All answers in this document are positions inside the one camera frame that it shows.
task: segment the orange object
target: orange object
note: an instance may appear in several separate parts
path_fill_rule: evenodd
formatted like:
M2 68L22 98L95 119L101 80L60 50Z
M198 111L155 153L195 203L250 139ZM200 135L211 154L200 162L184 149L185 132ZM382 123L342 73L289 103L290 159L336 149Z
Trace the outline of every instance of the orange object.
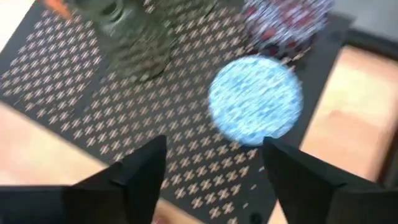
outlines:
M58 12L62 17L66 19L69 19L72 16L68 9L68 6L63 2L63 0L43 0L43 3L47 7Z

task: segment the wooden table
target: wooden table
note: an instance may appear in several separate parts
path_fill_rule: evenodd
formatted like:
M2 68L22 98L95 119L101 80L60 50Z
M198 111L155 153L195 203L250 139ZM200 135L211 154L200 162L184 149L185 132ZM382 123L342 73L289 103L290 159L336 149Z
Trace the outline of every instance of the wooden table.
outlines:
M0 0L0 49L31 4ZM397 124L397 74L397 62L352 47L342 49L302 150L376 180ZM74 184L106 166L2 103L0 124L0 184ZM175 224L200 223L164 200L159 200L157 211ZM279 206L269 223L286 223Z

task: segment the blue ball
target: blue ball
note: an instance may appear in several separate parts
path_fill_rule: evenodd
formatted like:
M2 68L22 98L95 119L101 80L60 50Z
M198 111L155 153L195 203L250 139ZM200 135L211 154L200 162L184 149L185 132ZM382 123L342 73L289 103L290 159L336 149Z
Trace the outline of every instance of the blue ball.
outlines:
M288 67L263 56L235 60L217 74L209 108L221 133L246 146L289 131L303 109L300 81Z

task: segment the patterned mat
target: patterned mat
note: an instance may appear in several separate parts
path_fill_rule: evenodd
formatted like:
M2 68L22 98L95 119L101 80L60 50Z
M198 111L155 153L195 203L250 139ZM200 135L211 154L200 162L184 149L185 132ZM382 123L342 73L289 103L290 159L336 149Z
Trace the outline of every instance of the patterned mat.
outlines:
M305 106L286 143L300 145L348 26L332 16L314 48L292 63ZM253 213L267 220L275 197L257 149L224 139L208 113L217 71L251 50L238 10L218 6L175 31L166 72L132 85L104 69L91 22L64 21L35 3L0 55L1 99L108 164L166 134L163 198L206 223L249 223Z

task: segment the blue textured ball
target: blue textured ball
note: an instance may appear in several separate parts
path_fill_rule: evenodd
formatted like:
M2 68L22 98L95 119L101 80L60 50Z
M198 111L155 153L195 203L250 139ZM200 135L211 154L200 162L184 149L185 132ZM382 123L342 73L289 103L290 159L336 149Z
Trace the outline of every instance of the blue textured ball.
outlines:
M210 86L213 122L230 140L260 146L289 131L303 108L300 81L288 67L263 56L235 60Z

